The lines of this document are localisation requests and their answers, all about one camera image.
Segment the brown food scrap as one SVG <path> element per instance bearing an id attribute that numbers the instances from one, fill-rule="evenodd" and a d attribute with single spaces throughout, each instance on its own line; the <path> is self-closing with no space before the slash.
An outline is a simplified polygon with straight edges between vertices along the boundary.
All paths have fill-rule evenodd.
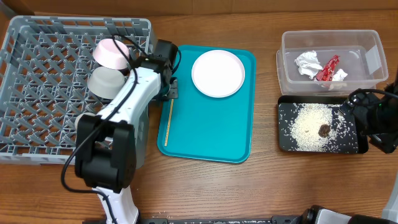
<path id="1" fill-rule="evenodd" d="M 318 135 L 322 138 L 326 138 L 329 136 L 330 131 L 331 131 L 330 125 L 323 124 L 320 126 L 320 129 L 318 130 Z"/>

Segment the large white tissue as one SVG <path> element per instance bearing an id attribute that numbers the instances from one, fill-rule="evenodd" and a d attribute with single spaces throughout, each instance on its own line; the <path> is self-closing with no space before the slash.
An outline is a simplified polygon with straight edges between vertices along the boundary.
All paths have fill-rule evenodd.
<path id="1" fill-rule="evenodd" d="M 314 50 L 300 54 L 294 62 L 298 66 L 298 72 L 301 75 L 307 75 L 311 80 L 323 69 L 318 60 L 317 53 Z"/>

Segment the white paper cup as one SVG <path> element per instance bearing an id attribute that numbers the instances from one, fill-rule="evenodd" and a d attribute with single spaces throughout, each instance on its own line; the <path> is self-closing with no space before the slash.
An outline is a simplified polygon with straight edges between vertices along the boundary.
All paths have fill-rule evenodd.
<path id="1" fill-rule="evenodd" d="M 79 114 L 79 115 L 76 117 L 75 122 L 74 122 L 75 129 L 76 129 L 76 130 L 78 129 L 78 124 L 79 124 L 80 119 L 81 119 L 82 116 L 84 116 L 84 115 L 96 116 L 94 113 L 90 113 L 90 112 L 86 112 L 86 113 Z"/>

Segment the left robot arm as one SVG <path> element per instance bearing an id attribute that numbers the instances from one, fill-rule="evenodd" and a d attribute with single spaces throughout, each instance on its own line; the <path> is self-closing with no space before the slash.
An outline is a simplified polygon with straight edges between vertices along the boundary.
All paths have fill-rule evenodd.
<path id="1" fill-rule="evenodd" d="M 105 223 L 135 223 L 139 211 L 130 183 L 145 158 L 147 106 L 151 100 L 177 96 L 173 74 L 181 54 L 173 43 L 158 40 L 151 53 L 134 59 L 128 47 L 112 37 L 97 44 L 93 58 L 99 67 L 87 86 L 110 103 L 96 114 L 77 117 L 76 148 L 69 160 L 88 186 L 82 192 L 101 200 Z"/>

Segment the wooden chopstick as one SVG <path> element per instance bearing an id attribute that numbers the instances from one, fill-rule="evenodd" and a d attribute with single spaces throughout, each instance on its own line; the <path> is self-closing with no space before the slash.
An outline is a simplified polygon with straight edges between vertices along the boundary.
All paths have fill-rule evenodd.
<path id="1" fill-rule="evenodd" d="M 167 121 L 167 129 L 166 129 L 166 134 L 165 134 L 165 142 L 164 142 L 165 147 L 167 147 L 168 141 L 169 141 L 169 133 L 170 133 L 170 125 L 171 125 L 171 121 L 172 121 L 173 108 L 174 108 L 174 99 L 171 99 L 170 108 L 169 108 L 169 117 L 168 117 L 168 121 Z"/>

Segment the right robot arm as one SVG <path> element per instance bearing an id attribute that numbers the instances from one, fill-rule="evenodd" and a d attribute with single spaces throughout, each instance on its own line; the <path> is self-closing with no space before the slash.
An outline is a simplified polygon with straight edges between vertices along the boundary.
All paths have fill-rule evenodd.
<path id="1" fill-rule="evenodd" d="M 351 115 L 360 136 L 386 154 L 397 149 L 397 81 L 384 90 L 357 89 L 341 105 L 340 113 Z"/>

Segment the large white plate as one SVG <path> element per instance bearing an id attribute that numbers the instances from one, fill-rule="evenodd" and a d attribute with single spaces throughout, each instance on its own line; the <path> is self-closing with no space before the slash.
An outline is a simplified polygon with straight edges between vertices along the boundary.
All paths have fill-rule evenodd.
<path id="1" fill-rule="evenodd" d="M 242 61 L 226 50 L 201 54 L 192 67 L 192 81 L 197 90 L 212 98 L 235 94 L 243 85 L 246 71 Z"/>

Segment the red snack wrapper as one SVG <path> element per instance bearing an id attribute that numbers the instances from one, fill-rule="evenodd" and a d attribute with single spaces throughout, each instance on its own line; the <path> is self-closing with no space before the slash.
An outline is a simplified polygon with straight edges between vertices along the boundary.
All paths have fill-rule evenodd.
<path id="1" fill-rule="evenodd" d="M 334 55 L 329 62 L 319 71 L 315 77 L 316 81 L 331 81 L 335 73 L 335 68 L 339 64 L 339 56 Z"/>

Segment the grey metal bowl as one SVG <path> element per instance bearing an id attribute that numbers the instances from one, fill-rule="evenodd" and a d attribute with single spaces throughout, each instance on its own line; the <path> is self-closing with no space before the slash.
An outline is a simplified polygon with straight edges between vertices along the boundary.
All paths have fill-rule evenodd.
<path id="1" fill-rule="evenodd" d="M 124 83 L 124 75 L 119 70 L 98 67 L 88 79 L 87 86 L 89 91 L 100 98 L 114 99 Z"/>

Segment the white bowl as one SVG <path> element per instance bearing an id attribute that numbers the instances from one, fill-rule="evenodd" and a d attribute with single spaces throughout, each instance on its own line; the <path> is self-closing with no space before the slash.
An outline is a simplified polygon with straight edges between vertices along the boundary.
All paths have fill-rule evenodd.
<path id="1" fill-rule="evenodd" d="M 98 64 L 110 69 L 124 70 L 127 68 L 128 60 L 116 47 L 113 39 L 99 41 L 93 51 L 93 58 Z"/>

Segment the teal plastic tray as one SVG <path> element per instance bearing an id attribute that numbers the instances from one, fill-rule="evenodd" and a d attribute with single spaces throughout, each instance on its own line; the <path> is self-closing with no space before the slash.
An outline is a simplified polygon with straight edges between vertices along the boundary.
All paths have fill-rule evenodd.
<path id="1" fill-rule="evenodd" d="M 256 88 L 256 58 L 247 50 L 230 49 L 243 63 L 242 87 L 226 98 L 201 93 L 192 81 L 195 60 L 211 47 L 181 45 L 182 56 L 175 77 L 178 98 L 174 100 L 169 141 L 164 146 L 170 101 L 162 107 L 157 147 L 167 156 L 206 161 L 244 162 L 251 153 Z"/>

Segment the small white tissue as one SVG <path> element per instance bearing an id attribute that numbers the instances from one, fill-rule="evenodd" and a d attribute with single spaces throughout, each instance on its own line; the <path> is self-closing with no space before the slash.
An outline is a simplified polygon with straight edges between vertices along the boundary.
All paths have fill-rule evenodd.
<path id="1" fill-rule="evenodd" d="M 343 83 L 343 80 L 348 76 L 348 74 L 343 70 L 339 69 L 333 76 L 332 76 L 332 84 L 329 86 L 329 90 L 333 89 L 341 89 L 346 86 L 346 83 Z"/>

